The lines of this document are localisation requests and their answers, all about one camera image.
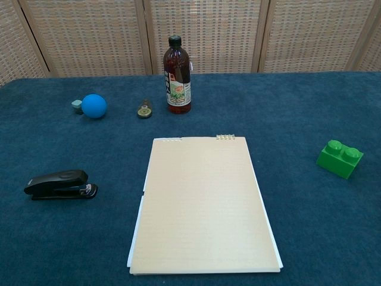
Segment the black stapler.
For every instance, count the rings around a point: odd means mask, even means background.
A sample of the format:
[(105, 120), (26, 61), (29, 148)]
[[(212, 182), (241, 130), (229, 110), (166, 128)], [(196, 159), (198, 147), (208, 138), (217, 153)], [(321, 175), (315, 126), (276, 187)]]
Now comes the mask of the black stapler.
[(32, 200), (92, 199), (98, 193), (98, 186), (88, 182), (84, 170), (75, 169), (31, 178), (24, 192)]

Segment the brown tea bottle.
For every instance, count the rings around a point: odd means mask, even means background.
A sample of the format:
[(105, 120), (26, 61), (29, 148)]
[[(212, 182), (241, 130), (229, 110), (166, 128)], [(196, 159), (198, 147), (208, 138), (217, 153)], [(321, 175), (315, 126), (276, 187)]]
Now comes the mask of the brown tea bottle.
[(192, 100), (190, 59), (180, 36), (170, 36), (168, 43), (163, 57), (167, 105), (171, 113), (185, 114), (191, 110)]

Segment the small olive compass trinket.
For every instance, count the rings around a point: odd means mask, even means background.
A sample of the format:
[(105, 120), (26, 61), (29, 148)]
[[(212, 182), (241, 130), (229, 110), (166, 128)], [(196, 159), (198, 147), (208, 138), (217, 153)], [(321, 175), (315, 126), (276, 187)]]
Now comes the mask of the small olive compass trinket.
[(145, 99), (141, 102), (137, 110), (138, 118), (147, 119), (152, 116), (152, 107), (149, 100)]

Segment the beige spiral notepad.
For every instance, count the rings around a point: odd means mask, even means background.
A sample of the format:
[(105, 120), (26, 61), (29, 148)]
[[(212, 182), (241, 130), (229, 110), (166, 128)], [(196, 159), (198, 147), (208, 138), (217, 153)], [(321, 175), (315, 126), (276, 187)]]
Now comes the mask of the beige spiral notepad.
[(263, 273), (281, 268), (246, 139), (155, 139), (130, 273)]

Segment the blue ball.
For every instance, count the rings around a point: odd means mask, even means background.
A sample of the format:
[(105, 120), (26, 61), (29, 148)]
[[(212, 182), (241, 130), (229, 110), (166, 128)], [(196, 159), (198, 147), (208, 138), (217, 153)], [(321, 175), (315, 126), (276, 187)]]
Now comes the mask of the blue ball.
[(81, 108), (86, 116), (91, 119), (98, 119), (107, 112), (107, 102), (98, 94), (89, 94), (83, 98)]

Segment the woven folding screen panel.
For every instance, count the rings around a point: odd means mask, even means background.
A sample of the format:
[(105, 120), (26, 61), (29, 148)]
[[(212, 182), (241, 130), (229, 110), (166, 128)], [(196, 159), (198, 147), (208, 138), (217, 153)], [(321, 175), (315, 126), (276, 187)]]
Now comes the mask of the woven folding screen panel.
[(152, 74), (143, 0), (17, 0), (48, 77)]
[(266, 0), (258, 71), (354, 71), (381, 0)]
[(49, 70), (19, 0), (0, 0), (0, 86)]
[(381, 72), (381, 0), (374, 0), (361, 32), (353, 70)]
[(194, 73), (256, 73), (271, 0), (142, 0), (152, 72), (179, 35)]

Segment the blue table cloth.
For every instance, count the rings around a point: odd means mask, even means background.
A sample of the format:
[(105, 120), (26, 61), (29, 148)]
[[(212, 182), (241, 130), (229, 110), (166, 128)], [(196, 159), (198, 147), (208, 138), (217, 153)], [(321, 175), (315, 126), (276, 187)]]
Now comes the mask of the blue table cloth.
[[(193, 74), (168, 111), (157, 76), (18, 79), (0, 87), (0, 286), (381, 286), (381, 72)], [(98, 94), (107, 112), (76, 114)], [(149, 100), (152, 116), (137, 115)], [(244, 136), (279, 273), (133, 276), (126, 266), (154, 138)], [(364, 155), (317, 165), (331, 139)], [(32, 200), (31, 178), (84, 170), (92, 199)]]

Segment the green toy building brick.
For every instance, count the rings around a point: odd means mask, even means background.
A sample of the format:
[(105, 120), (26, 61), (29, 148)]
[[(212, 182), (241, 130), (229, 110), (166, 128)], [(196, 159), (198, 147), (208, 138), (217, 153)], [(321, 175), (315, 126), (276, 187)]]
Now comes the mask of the green toy building brick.
[(344, 179), (348, 179), (363, 155), (358, 149), (331, 139), (321, 150), (317, 165)]

